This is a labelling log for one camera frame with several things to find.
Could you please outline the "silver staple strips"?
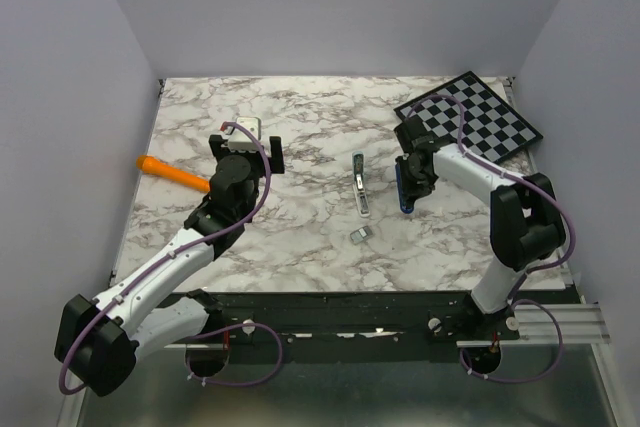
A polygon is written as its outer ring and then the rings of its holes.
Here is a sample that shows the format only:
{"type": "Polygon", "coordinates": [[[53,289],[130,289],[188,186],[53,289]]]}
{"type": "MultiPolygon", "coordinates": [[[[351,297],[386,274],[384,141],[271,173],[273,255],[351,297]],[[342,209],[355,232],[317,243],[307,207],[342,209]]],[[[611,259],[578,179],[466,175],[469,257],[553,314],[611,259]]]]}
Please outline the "silver staple strips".
{"type": "Polygon", "coordinates": [[[373,236],[372,229],[369,226],[363,226],[363,227],[360,227],[360,228],[354,230],[350,234],[350,239],[351,239],[353,244],[357,245],[357,244],[360,244],[362,242],[366,242],[372,236],[373,236]]]}

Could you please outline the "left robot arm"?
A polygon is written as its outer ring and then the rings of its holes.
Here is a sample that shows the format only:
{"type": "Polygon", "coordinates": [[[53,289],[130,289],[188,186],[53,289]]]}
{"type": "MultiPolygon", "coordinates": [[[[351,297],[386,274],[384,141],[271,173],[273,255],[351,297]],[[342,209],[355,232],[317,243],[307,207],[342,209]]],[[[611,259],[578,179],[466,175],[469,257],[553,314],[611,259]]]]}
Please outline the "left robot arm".
{"type": "Polygon", "coordinates": [[[64,306],[54,348],[62,364],[63,394],[88,388],[100,397],[109,395],[143,357],[178,340],[229,340],[236,326],[206,293],[162,304],[183,281],[233,246],[264,205],[272,175],[285,171],[279,137],[270,137],[263,146],[248,129],[229,126],[243,133],[250,147],[210,137],[217,166],[209,191],[169,243],[119,284],[91,299],[76,295],[64,306]],[[79,388],[67,386],[69,373],[79,379],[79,388]]]}

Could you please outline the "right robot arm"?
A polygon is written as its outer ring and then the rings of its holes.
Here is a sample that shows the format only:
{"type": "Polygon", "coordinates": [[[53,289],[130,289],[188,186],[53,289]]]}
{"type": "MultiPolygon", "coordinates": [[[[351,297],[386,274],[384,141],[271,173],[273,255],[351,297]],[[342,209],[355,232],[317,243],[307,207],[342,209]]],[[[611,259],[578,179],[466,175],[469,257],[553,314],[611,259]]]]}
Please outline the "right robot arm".
{"type": "Polygon", "coordinates": [[[493,258],[469,294],[473,306],[459,317],[467,336],[483,338],[496,327],[495,313],[507,306],[526,268],[548,258],[566,240],[552,184],[543,174],[522,176],[483,160],[449,137],[436,136],[417,116],[396,126],[394,134],[402,149],[395,159],[402,212],[412,213],[440,180],[489,208],[493,258]]]}

